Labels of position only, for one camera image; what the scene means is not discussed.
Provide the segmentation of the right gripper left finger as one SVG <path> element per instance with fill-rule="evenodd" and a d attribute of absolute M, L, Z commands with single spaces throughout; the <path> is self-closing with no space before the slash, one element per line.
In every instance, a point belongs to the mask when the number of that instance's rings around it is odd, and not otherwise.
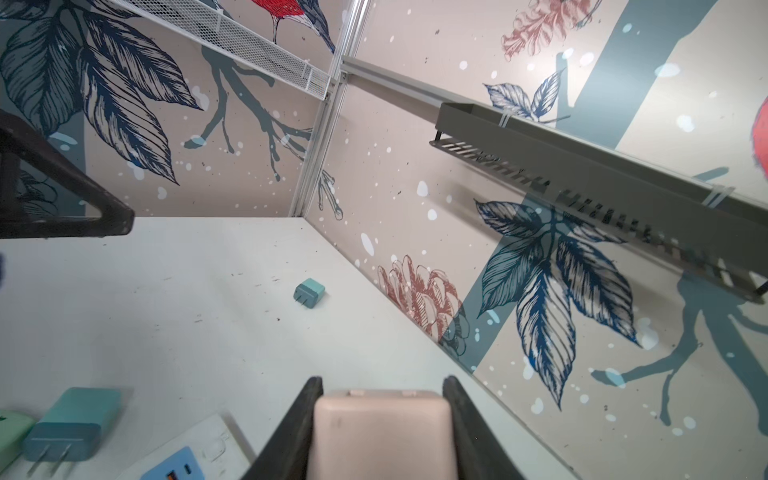
<path fill-rule="evenodd" d="M 307 478 L 314 406 L 323 393 L 320 376 L 312 376 L 304 383 L 266 445 L 241 477 L 242 480 Z"/>

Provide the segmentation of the pink plug adapter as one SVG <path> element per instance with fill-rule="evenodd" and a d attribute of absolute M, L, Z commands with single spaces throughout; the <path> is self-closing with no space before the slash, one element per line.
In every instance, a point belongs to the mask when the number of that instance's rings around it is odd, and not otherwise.
<path fill-rule="evenodd" d="M 457 479 L 452 411 L 425 390 L 339 390 L 313 409 L 309 479 Z"/>

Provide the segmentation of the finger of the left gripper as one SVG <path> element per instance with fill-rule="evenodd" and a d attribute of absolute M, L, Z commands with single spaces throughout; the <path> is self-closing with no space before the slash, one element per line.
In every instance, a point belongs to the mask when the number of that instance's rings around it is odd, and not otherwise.
<path fill-rule="evenodd" d="M 21 118 L 1 112 L 1 237 L 124 236 L 135 213 Z"/>

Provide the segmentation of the green plug adapter low cluster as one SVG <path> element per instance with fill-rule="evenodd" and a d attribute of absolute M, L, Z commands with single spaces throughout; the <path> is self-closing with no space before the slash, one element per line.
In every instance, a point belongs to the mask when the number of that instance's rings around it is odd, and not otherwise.
<path fill-rule="evenodd" d="M 2 409 L 0 413 L 0 472 L 22 452 L 22 443 L 37 421 L 26 414 Z"/>

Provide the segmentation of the white multicolour power strip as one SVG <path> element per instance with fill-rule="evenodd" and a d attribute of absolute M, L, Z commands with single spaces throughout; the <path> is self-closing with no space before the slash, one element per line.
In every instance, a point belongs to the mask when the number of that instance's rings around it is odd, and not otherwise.
<path fill-rule="evenodd" d="M 250 465 L 232 431 L 216 414 L 138 460 L 118 479 L 241 479 Z"/>

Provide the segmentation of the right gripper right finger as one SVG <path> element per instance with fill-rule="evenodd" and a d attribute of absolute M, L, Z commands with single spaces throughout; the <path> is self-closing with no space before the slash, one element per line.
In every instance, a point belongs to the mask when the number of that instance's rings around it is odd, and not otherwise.
<path fill-rule="evenodd" d="M 443 380 L 442 396 L 451 408 L 458 478 L 524 480 L 457 377 Z"/>

